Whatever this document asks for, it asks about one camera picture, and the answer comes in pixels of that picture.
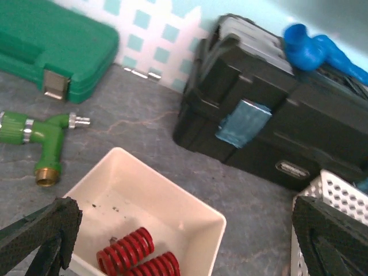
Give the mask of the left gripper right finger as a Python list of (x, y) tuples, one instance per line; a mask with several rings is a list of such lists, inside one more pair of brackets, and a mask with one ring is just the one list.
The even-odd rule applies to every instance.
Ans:
[(297, 197), (292, 223), (309, 275), (367, 275), (367, 225), (306, 196)]

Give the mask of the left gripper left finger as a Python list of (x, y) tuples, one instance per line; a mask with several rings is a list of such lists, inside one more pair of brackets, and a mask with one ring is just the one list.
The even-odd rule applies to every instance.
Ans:
[(82, 210), (70, 197), (53, 203), (1, 229), (1, 275), (38, 250), (26, 275), (59, 275), (67, 269), (82, 221)]

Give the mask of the white spring tray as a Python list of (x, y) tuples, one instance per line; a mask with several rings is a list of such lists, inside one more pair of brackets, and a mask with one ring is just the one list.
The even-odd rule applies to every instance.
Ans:
[(111, 149), (68, 193), (81, 209), (70, 270), (101, 275), (96, 254), (145, 228), (154, 256), (170, 251), (182, 275), (211, 275), (225, 217), (122, 148)]

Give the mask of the red spring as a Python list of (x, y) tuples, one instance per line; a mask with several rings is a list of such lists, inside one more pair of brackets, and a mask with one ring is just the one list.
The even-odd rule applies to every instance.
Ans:
[(180, 276), (179, 262), (175, 255), (167, 251), (125, 273), (127, 276)]
[(103, 273), (119, 275), (132, 269), (154, 250), (151, 234), (146, 228), (140, 227), (98, 251), (96, 259)]

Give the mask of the white perforated basket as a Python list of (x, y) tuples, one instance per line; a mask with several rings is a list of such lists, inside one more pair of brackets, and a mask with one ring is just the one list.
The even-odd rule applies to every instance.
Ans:
[[(354, 220), (367, 225), (367, 194), (327, 170), (322, 170), (306, 189), (298, 193), (298, 196), (309, 196), (321, 200)], [(308, 275), (308, 268), (297, 240), (295, 227), (292, 227), (291, 241), (290, 274)]]

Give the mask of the black toolbox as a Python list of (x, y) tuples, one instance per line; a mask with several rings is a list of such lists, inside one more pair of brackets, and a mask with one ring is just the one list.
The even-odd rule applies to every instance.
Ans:
[(303, 72), (283, 40), (220, 16), (195, 52), (174, 141), (231, 167), (300, 191), (328, 170), (367, 178), (367, 87), (329, 65)]

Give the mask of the green tool case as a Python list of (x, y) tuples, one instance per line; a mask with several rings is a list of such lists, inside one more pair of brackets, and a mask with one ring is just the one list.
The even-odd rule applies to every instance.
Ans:
[(90, 98), (118, 45), (111, 26), (51, 1), (1, 1), (1, 71), (50, 97), (74, 104)]

